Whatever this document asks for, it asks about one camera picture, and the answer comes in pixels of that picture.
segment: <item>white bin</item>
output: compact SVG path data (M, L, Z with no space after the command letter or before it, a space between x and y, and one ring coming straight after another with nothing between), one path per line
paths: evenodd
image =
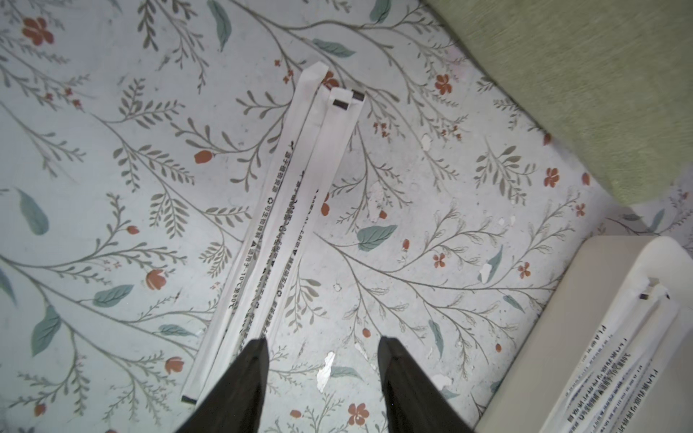
M620 290L658 278L693 308L693 259L674 240L597 236L582 245L476 426L538 433ZM660 375L628 433L693 432L693 333Z

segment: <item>green fabric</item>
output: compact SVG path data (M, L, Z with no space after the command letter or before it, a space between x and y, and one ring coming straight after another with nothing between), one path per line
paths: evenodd
M693 1L428 0L623 204L693 161Z

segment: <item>green leaf print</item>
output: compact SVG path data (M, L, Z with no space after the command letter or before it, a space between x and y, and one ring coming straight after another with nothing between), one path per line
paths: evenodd
M46 307L46 316L34 326L31 333L31 355L36 356L46 350L53 336L60 329L62 320L53 306Z
M371 226L361 229L356 234L358 239L358 249L361 251L371 251L373 248L382 244L394 233L397 226Z
M31 229L35 235L40 236L45 234L49 228L48 217L46 217L46 214L29 194L21 189L17 189L17 191L19 191L21 197L19 200L19 210L24 216L26 224L29 224L29 229Z
M130 290L132 290L132 284L119 285L112 289L102 290L94 295L94 300L91 302L97 307L112 307L129 295Z
M652 225L650 225L647 231L654 233L657 230L657 227L659 227L659 224L662 222L662 218L664 218L664 209L657 212L657 215L655 215L654 219L652 220Z
M12 302L17 305L17 298L15 298L15 291L12 290L12 283L5 275L5 272L2 272L2 269L0 269L0 288L12 299Z
M490 282L491 279L493 279L493 275L495 274L495 271L498 269L498 265L500 264L500 261L503 259L503 246L500 246L500 250L498 253L491 258L487 263L491 265L491 271L489 272L489 279L486 280L486 282ZM481 274L477 277L477 280L481 281Z
M457 397L457 396L459 395L459 394L455 394L454 392L452 392L451 390L449 390L449 389L447 389L447 388L443 388L443 389L440 391L440 393L443 394L443 397L444 397L446 400L450 400L451 398L455 398L455 397Z
M335 55L341 58L351 57L353 54L356 53L356 51L348 49L339 42L329 42L323 41L321 39L313 39L313 43L324 52L330 53L331 55Z
M219 51L224 51L224 45L231 36L231 21L224 8L214 0L208 0L207 5L212 11L214 21L217 23L217 37L219 38Z
M506 301L507 303L509 303L509 304L512 305L513 307L517 308L519 311L525 312L525 309L522 308L522 306L520 305L520 303L518 303L518 302L515 300L515 298L513 298L513 297L510 296L509 294L506 294L505 296L503 296L503 301Z
M159 327L159 332L164 335L176 335L178 337L187 337L188 335L194 335L192 332L178 325L161 325Z
M331 378L344 378L344 377L350 377L350 378L357 378L363 380L360 374L356 372L356 370L352 369L351 367L340 367L340 366L334 366L332 367L332 371L330 372L330 377Z
M376 24L385 21L387 14L389 14L390 6L392 6L392 0L376 0L376 4L371 11L371 21Z
M433 331L433 337L435 338L435 345L438 346L438 351L440 352L440 357L443 357L443 348L445 343L443 342L443 334L440 332L440 326L435 323L432 319L428 320L428 325Z

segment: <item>white paper strip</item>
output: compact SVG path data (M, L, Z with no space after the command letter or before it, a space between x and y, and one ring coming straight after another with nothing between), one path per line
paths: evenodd
M356 121L363 108L363 95L360 92L356 92L355 95L357 97L351 98L349 107L346 110L346 120L343 125L340 125L342 131L340 139L322 143L320 141L321 137L318 138L315 151L306 168L306 178L304 178L296 199L295 215L284 234L284 245L280 249L274 263L273 272L270 272L267 280L267 294L263 297L262 302L260 302L254 313L254 320L251 323L245 342L267 334L267 326L274 317L287 278L291 273L293 265L296 263L297 252L303 244L306 233L313 232L318 215L315 208L316 199L323 197L329 191L342 160L342 155L347 148L347 144L356 127ZM332 128L335 125L330 126L325 122L325 127Z
M279 137L275 156L272 158L267 177L263 184L260 196L260 204L254 212L254 216L243 241L231 273L225 284L219 299L217 309L207 328L200 345L193 368L183 386L184 400L196 401L199 399L209 372L213 366L222 339L229 325L229 321L236 311L238 298L243 290L245 275L252 270L253 257L261 239L267 216L272 210L272 203L279 191L279 185L286 170L288 160L291 158L292 143L295 142L301 132L308 110L313 102L313 96L320 83L327 74L328 67L318 62L305 69L299 77L294 96L286 113L284 129Z
M337 148L339 149L337 150L337 152L339 152L339 159L336 161L329 161L333 165L329 167L328 170L326 170L326 176L325 178L323 178L314 197L324 197L329 192L334 176L337 173L337 169L339 168L342 155L344 154L344 151L346 150L347 145L349 144L349 140L351 139L351 133L353 129L356 127L356 122L358 121L358 117L361 113L364 102L365 101L363 94L361 94L360 92L355 92L353 94L351 104L349 105L349 108L347 110L347 130L349 131L349 133L345 134L343 136L343 140L337 144ZM319 212L316 211L310 212L310 214L308 215L308 219L303 229L301 230L301 234L297 240L295 248L292 251L292 255L287 260L287 263L284 267L284 271L279 275L279 282L276 289L276 295L274 297L272 305L270 306L270 310L265 316L262 316L265 317L265 319L263 320L263 326L260 331L260 334L258 335L265 335L269 347L272 347L272 343L274 342L274 339L276 338L277 333L279 331L281 315L277 315L277 310L281 310L282 295L285 291L287 284L291 284L296 279L298 275L298 264L301 261L301 257L303 256L304 251L306 251L307 248L310 247L310 245L315 241L313 227L315 226L315 222L317 221L318 217Z
M331 95L330 95L330 102L327 112L325 114L325 119L324 123L325 124L331 124L331 125L340 125L344 123L344 115L345 111L342 108L339 108L338 106L332 105L333 97L337 96L340 94L341 91L346 91L345 89L332 89ZM332 134L335 134L332 138L332 140L336 139L338 135L336 135L336 132L332 132ZM293 193L293 187L285 185L286 190L288 191L290 195ZM285 213L285 209L280 210L281 215ZM276 233L275 230L277 230L278 227L275 228L270 228L267 227L267 230L270 230L268 233L272 233L273 231ZM271 245L266 245L264 248L260 249L260 252L257 257L257 262L266 264L267 260L270 258L272 248ZM231 364L231 361L233 360L235 354L238 352L240 346L240 341L243 338L243 335L245 334L245 330L247 330L246 325L248 325L248 319L251 317L252 311L254 309L254 301L256 300L257 293L255 293L255 290L252 288L256 288L257 285L260 282L260 279L262 277L264 269L254 269L254 271L248 276L247 279L247 289L243 293L243 297L241 298L240 302L238 303L238 313L235 314L229 323L228 331L226 335L224 336L224 339L222 341L221 347L217 353L216 359L214 360L212 369L209 373L209 376L207 377L207 381L202 389L202 393L200 395L200 399L198 400L198 404L200 404L204 398L207 396L207 394L212 390L214 385L217 383L219 378L224 374L224 372L227 370L228 366Z

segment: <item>red flower print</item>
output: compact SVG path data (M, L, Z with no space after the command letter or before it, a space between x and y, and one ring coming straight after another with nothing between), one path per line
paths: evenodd
M208 150L201 150L195 154L195 164L204 164L206 162L210 162L213 156L214 153L209 152Z
M46 20L38 17L37 19L25 18L22 34L29 39L34 45L41 45L43 41L49 44L53 43L53 34L46 30Z
M161 290L161 288L166 285L166 279L160 275L162 272L164 272L163 269L154 269L150 271L145 278L147 287L151 290Z
M333 87L339 87L340 82L337 81L334 78L334 76L335 76L335 74L333 74L332 71L327 71L327 74L325 74L325 78L322 79L322 85L324 85L328 89L332 89Z
M556 183L558 183L560 178L561 177L559 176L558 168L547 168L546 178L544 179L544 186L551 185L551 188L553 188L556 186Z
M46 405L36 405L34 406L34 416L41 416L46 411Z
M444 258L445 258L445 254L443 254L443 253L440 254L440 257L438 257L438 254L435 254L433 256L433 261L435 262L435 263L433 263L433 265L435 267L438 267L438 266L445 267L445 262L443 262Z
M449 94L453 91L453 86L450 85L449 81L450 76L448 74L436 77L435 88L440 91L441 95L444 95L446 93Z
M525 262L524 266L520 266L518 268L518 271L520 271L521 279L524 279L526 276L532 275L532 273L529 271L529 262Z
M166 360L166 363L164 364L164 370L166 370L168 374L171 374L171 371L180 373L181 371L183 371L183 364L185 364L185 362L183 362L180 356L174 356Z
M354 422L356 422L356 425L364 425L370 413L366 410L366 403L361 403L358 407L351 403L349 406L349 415L351 415L349 417L349 425L353 425Z

